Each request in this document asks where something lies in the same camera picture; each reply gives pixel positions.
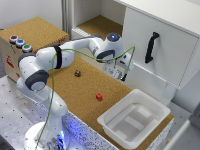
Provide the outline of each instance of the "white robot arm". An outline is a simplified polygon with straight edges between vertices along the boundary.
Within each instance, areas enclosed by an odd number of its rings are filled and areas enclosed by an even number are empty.
[[[52,58],[55,57],[54,68],[64,68],[71,65],[74,59],[74,51],[62,49],[82,49],[88,48],[93,56],[97,59],[112,59],[124,53],[121,37],[116,33],[108,34],[105,41],[99,35],[72,40],[57,47],[48,47],[39,50],[36,55],[33,53],[24,53],[19,58],[19,68],[22,76],[17,81],[17,87],[25,96],[33,101],[43,103],[47,108],[52,97],[52,89],[46,86],[49,77],[47,71],[52,69]],[[130,54],[124,54],[118,58],[117,63],[121,63],[125,67],[128,66],[131,58]],[[63,130],[62,116],[67,112],[67,105],[56,93],[54,93],[53,103],[51,107],[50,117],[43,131],[39,147],[40,149],[50,149],[48,143],[55,139],[58,134]],[[36,134],[35,143],[38,140],[42,128]]]

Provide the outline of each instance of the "cable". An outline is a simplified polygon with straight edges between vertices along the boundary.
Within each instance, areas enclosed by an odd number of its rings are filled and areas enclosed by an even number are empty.
[[[134,53],[134,50],[135,50],[135,46],[129,48],[127,51],[125,51],[125,52],[122,53],[121,55],[119,55],[119,56],[117,56],[117,57],[114,57],[114,58],[111,58],[111,59],[97,59],[97,58],[95,58],[95,57],[89,56],[89,55],[87,55],[87,54],[85,54],[85,53],[83,53],[83,52],[81,52],[81,51],[75,50],[75,49],[62,49],[62,50],[63,50],[63,51],[65,51],[65,50],[75,51],[75,52],[81,53],[81,54],[83,54],[83,55],[85,55],[85,56],[87,56],[87,57],[89,57],[89,58],[92,58],[92,59],[95,59],[95,60],[98,60],[98,61],[110,61],[110,60],[116,60],[117,58],[122,57],[124,54],[126,54],[126,53],[127,53],[128,51],[130,51],[131,49],[133,49],[133,52],[132,52],[132,55],[131,55],[131,59],[132,59],[133,53]],[[44,127],[43,127],[42,132],[41,132],[41,134],[40,134],[40,136],[39,136],[39,139],[38,139],[38,141],[37,141],[37,145],[36,145],[36,147],[35,147],[35,150],[37,150],[37,147],[38,147],[38,144],[39,144],[39,142],[40,142],[41,136],[42,136],[43,131],[44,131],[45,127],[46,127],[47,121],[49,120],[50,110],[51,110],[51,106],[52,106],[52,102],[53,102],[53,94],[54,94],[54,59],[55,59],[56,55],[57,55],[57,53],[55,53],[54,56],[53,56],[53,58],[52,58],[52,96],[51,96],[50,106],[49,106],[49,109],[48,109],[47,119],[46,119],[46,121],[45,121]],[[129,66],[130,66],[131,59],[130,59],[130,61],[129,61],[129,65],[128,65],[128,67],[127,67],[127,70],[129,70]]]

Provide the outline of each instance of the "cork board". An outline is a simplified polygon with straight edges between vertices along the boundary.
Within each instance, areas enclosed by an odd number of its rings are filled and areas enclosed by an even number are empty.
[[[122,36],[123,29],[122,25],[103,16],[97,16],[94,19],[78,25],[77,27],[89,34],[99,34],[104,39],[106,39],[106,36],[112,32],[118,33],[120,36]]]
[[[81,77],[74,75],[76,70],[81,71]],[[47,85],[52,87],[51,71],[49,74]],[[55,91],[65,100],[72,113],[123,150],[104,133],[97,118],[131,92],[131,89],[75,56],[71,66],[55,70]],[[103,94],[102,101],[96,100],[97,93]],[[136,150],[145,150],[172,119],[173,115],[169,115]]]
[[[0,31],[0,37],[8,43],[12,35],[17,35],[19,39],[25,40],[26,44],[30,44],[34,53],[36,53],[38,49],[68,36],[66,32],[40,17],[35,17]]]

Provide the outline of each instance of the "brown box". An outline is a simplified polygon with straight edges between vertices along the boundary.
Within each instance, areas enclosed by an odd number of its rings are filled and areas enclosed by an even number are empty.
[[[22,50],[10,44],[10,36],[17,35],[33,48],[33,52],[44,47],[61,45],[69,40],[69,35],[49,22],[36,17],[0,31],[0,51],[7,75],[17,81],[21,76],[18,58]]]

